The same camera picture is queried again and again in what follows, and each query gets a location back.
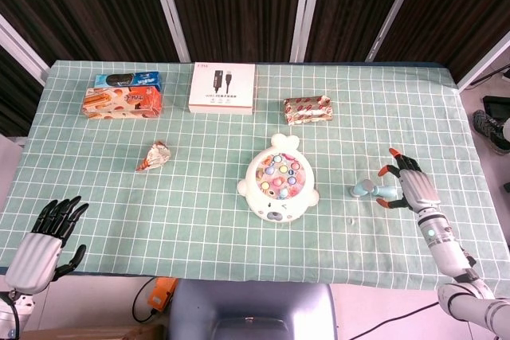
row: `white robotic forearm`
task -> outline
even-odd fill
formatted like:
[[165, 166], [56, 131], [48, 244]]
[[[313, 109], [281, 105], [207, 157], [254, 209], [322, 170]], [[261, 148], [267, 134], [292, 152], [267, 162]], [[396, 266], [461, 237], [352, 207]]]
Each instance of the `white robotic forearm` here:
[[1, 295], [0, 339], [18, 338], [34, 308], [31, 295], [44, 291], [52, 281], [74, 270], [83, 259], [84, 244], [78, 247], [68, 264], [57, 267], [62, 248], [88, 208], [88, 204], [84, 204], [73, 211], [79, 201], [80, 197], [61, 203], [51, 201], [41, 211], [32, 232], [23, 238], [6, 273], [10, 290]]
[[390, 149], [398, 167], [386, 165], [379, 176], [392, 173], [402, 187], [398, 201], [377, 202], [388, 209], [407, 207], [417, 214], [418, 227], [429, 246], [439, 271], [456, 283], [438, 288], [441, 308], [457, 320], [483, 326], [503, 339], [510, 339], [510, 304], [494, 299], [494, 294], [473, 270], [476, 261], [460, 246], [446, 216], [439, 210], [441, 203], [435, 188], [412, 158]]

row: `orange device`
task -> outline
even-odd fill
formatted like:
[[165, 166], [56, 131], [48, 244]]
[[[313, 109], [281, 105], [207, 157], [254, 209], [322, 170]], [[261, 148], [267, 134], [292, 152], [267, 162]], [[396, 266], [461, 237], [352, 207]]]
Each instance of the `orange device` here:
[[163, 312], [177, 287], [176, 278], [156, 278], [156, 284], [147, 301], [151, 307]]

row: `biscuit box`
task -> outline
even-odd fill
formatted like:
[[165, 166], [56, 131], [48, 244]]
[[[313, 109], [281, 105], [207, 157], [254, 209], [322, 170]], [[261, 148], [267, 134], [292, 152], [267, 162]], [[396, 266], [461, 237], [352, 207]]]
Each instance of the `biscuit box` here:
[[94, 88], [139, 87], [152, 85], [161, 92], [159, 72], [120, 73], [97, 75]]
[[153, 86], [88, 88], [82, 106], [90, 119], [150, 119], [161, 109], [161, 93]]

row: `gray chair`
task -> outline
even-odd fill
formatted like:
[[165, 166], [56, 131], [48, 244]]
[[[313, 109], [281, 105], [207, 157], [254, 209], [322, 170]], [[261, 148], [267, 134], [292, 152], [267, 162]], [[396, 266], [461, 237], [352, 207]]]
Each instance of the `gray chair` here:
[[181, 279], [170, 340], [336, 340], [327, 284]]

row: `green checkered tablecloth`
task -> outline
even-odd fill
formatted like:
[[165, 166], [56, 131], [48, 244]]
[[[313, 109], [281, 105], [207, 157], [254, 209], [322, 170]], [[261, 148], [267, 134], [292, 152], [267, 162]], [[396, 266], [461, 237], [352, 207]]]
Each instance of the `green checkered tablecloth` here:
[[[159, 119], [88, 120], [80, 113], [96, 74], [149, 70], [163, 80]], [[62, 260], [86, 244], [79, 271], [432, 289], [449, 278], [438, 275], [414, 214], [347, 191], [363, 178], [376, 180], [395, 147], [431, 176], [442, 211], [479, 261], [476, 270], [497, 294], [508, 294], [508, 249], [446, 69], [258, 65], [257, 110], [248, 116], [189, 113], [192, 70], [88, 61], [52, 67], [0, 215], [0, 267], [50, 199], [79, 194], [90, 208]], [[333, 121], [284, 123], [284, 98], [321, 94], [331, 97]], [[263, 221], [236, 191], [277, 132], [301, 138], [321, 196], [291, 224]], [[136, 173], [156, 140], [167, 143], [171, 160]], [[389, 175], [380, 182], [397, 184]]]

